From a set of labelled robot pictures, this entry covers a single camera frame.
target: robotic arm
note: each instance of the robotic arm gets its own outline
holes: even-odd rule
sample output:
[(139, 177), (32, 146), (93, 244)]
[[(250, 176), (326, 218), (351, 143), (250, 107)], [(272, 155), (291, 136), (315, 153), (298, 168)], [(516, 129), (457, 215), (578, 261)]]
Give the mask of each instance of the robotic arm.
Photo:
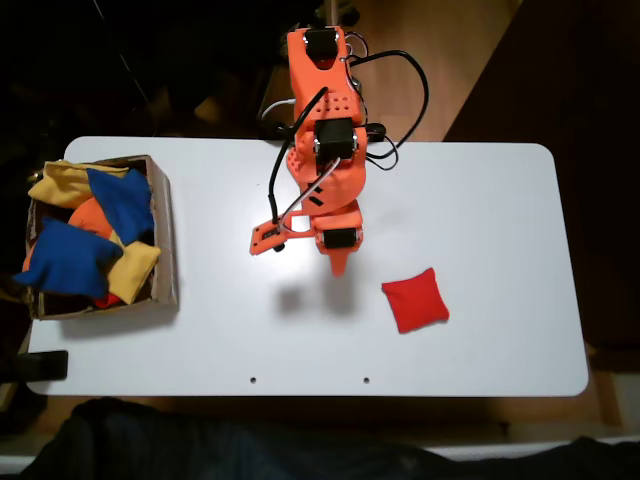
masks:
[[(333, 274), (340, 276), (349, 254), (357, 251), (363, 240), (362, 215), (356, 199), (365, 184), (365, 161), (385, 158), (390, 153), (397, 158), (396, 145), (391, 142), (393, 150), (387, 155), (367, 154), (367, 119), (363, 123), (362, 97), (351, 79), (350, 55), (341, 28), (299, 29), (288, 34), (287, 44), (297, 120), (280, 150), (269, 182), (272, 218), (253, 229), (250, 253), (259, 255), (271, 248), (281, 251), (289, 239), (314, 237), (320, 253), (329, 256)], [(393, 52), (408, 57), (405, 52)], [(364, 63), (373, 56), (355, 58)], [(425, 102), (418, 120), (397, 146), (420, 122), (428, 101), (426, 77), (417, 62), (409, 58), (423, 79)], [(287, 155), (287, 167), (301, 194), (278, 215), (273, 186), (292, 140), (295, 145)], [(300, 204), (301, 209), (294, 210)], [(310, 228), (305, 232), (291, 228), (292, 217), (300, 215), (310, 217)]]

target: open box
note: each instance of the open box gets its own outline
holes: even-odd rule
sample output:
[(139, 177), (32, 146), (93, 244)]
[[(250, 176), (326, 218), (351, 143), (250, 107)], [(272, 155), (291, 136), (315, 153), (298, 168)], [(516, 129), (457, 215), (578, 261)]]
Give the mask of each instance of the open box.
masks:
[[(148, 155), (113, 158), (93, 162), (111, 167), (129, 167), (147, 177), (151, 188), (151, 214), (154, 220), (154, 245), (162, 252), (151, 270), (140, 293), (131, 305), (118, 305), (107, 309), (96, 307), (90, 298), (81, 295), (59, 295), (29, 288), (27, 305), (32, 318), (65, 320), (104, 313), (129, 312), (149, 308), (153, 304), (176, 305), (177, 274), (173, 235), (173, 216), (169, 179)], [(68, 222), (72, 209), (60, 208), (39, 200), (32, 200), (27, 217), (27, 250), (42, 231), (42, 218), (52, 217)]]

